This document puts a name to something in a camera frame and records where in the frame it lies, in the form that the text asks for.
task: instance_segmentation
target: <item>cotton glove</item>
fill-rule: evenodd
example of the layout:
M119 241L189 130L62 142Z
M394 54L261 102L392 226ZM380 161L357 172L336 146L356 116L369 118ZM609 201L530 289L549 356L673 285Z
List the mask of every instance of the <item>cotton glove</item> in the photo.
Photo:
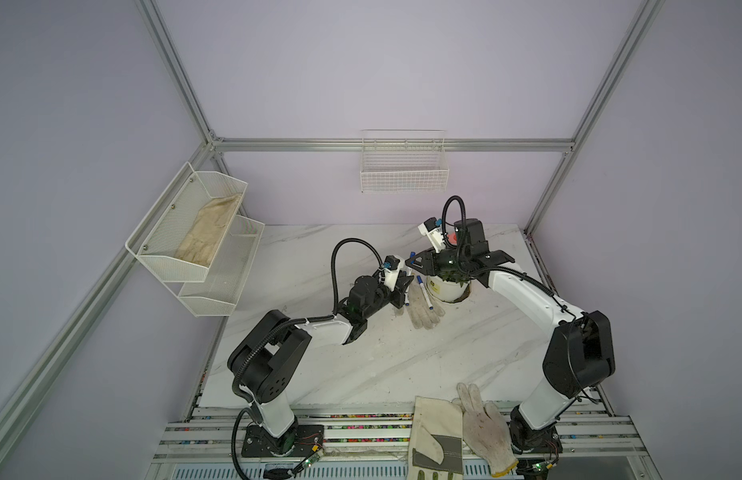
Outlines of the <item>cotton glove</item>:
M462 480L461 413L447 400L416 397L406 480Z
M427 300L424 298L424 293L416 280L409 285L409 304L405 307L411 317L411 323L414 324L415 329L424 327L427 330L432 329L434 326L440 323L440 317L445 315L443 308L440 306L439 300L429 297L430 302L433 304L433 309L430 310L427 305Z
M518 459L512 455L510 428L504 416L493 402L488 402L483 409L480 389L474 383L469 388L459 383L456 391L459 392L459 403L464 412L465 443L475 455L489 463L492 477L507 475L518 465Z

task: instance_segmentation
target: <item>marble surface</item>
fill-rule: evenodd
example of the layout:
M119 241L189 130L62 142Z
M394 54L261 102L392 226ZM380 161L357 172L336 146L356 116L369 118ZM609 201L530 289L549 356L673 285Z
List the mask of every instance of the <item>marble surface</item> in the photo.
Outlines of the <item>marble surface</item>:
M485 225L492 250L504 250L538 278L517 225ZM272 309L287 315L319 316L332 309L331 251L348 236L370 242L384 258L429 246L416 226L266 226L237 311L216 351L199 405L239 408L231 391L227 358L249 330ZM339 297L357 276L376 268L362 245L347 244L337 255ZM452 399L458 382L480 386L484 399L522 400L542 377L548 339L503 296L472 282L459 304L443 304L433 330L415 330L407 313L387 305L369 319L367 331L349 345L309 349L286 389L292 406L413 402L414 397Z

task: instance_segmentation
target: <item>green plant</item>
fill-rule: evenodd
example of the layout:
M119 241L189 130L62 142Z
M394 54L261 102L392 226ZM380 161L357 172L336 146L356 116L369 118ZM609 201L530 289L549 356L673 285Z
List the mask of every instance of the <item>green plant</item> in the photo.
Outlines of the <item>green plant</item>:
M469 277L457 271L441 272L441 274L438 276L444 282L458 283L459 286L463 286L465 283L469 283Z

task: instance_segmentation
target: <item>plant pot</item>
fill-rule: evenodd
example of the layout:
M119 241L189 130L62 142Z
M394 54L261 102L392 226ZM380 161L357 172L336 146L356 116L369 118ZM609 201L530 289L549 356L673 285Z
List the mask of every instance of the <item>plant pot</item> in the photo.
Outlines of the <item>plant pot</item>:
M427 277L427 291L441 302L461 302L469 295L468 287L469 282L446 282L439 276Z

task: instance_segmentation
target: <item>wall-mounted basket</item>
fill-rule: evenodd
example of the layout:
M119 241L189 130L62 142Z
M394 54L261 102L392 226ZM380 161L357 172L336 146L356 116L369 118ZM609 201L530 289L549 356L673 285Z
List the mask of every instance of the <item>wall-mounted basket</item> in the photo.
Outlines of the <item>wall-mounted basket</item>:
M226 316L243 292L264 224L238 213L247 184L215 171L189 175L139 245L126 249L195 316ZM167 283L182 283L171 288Z
M361 191L445 191L449 167L444 142L444 130L364 130Z

